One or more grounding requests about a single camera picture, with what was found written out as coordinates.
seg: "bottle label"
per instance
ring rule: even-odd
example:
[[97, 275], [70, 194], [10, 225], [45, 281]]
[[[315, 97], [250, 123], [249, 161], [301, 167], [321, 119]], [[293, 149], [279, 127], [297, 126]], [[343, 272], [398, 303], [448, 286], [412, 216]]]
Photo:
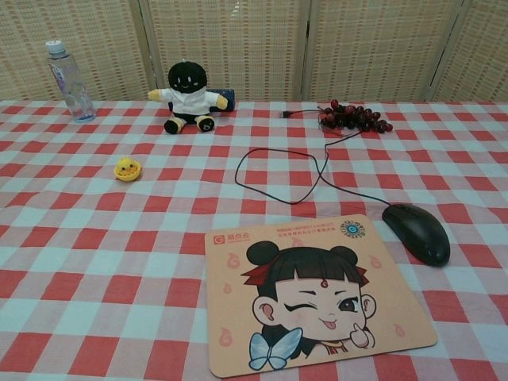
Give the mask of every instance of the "bottle label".
[[52, 63], [49, 64], [49, 68], [51, 69], [51, 72], [53, 73], [53, 76], [55, 77], [56, 84], [60, 88], [60, 91], [64, 91], [64, 89], [65, 89], [64, 72], [61, 71], [57, 66], [53, 65]]

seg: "small yellow toy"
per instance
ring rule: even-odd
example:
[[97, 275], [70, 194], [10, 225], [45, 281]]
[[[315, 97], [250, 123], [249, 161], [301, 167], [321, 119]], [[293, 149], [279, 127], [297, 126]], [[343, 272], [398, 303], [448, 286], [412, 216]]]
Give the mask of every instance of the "small yellow toy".
[[117, 176], [117, 179], [120, 179], [121, 181], [133, 181], [137, 179], [140, 173], [141, 165], [127, 156], [122, 157], [118, 161], [117, 166], [114, 168], [115, 176]]

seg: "plush toy face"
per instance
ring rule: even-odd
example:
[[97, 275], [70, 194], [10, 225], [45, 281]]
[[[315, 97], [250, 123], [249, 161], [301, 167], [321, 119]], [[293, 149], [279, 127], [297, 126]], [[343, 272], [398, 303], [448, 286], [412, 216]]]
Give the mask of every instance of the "plush toy face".
[[195, 62], [180, 62], [167, 73], [169, 86], [180, 93], [194, 93], [206, 86], [206, 73]]

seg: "plastic water bottle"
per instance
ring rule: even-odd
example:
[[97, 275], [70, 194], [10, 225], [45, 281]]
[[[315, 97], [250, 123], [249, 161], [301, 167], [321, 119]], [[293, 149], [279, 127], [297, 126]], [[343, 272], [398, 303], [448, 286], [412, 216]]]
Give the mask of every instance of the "plastic water bottle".
[[94, 106], [74, 56], [66, 52], [64, 44], [59, 40], [46, 42], [46, 49], [49, 52], [49, 68], [55, 76], [72, 119], [80, 123], [91, 121], [96, 115]]

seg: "plush doll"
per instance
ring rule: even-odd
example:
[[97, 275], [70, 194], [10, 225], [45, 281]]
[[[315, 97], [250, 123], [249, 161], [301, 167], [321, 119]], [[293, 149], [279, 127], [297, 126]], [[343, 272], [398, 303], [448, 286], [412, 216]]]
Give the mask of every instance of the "plush doll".
[[153, 101], [171, 102], [173, 116], [164, 123], [169, 133], [180, 133], [187, 123], [195, 123], [202, 132], [214, 129], [214, 119], [208, 115], [210, 107], [220, 110], [228, 107], [228, 100], [220, 94], [206, 91], [205, 69], [195, 62], [179, 62], [167, 74], [168, 89], [148, 93]]

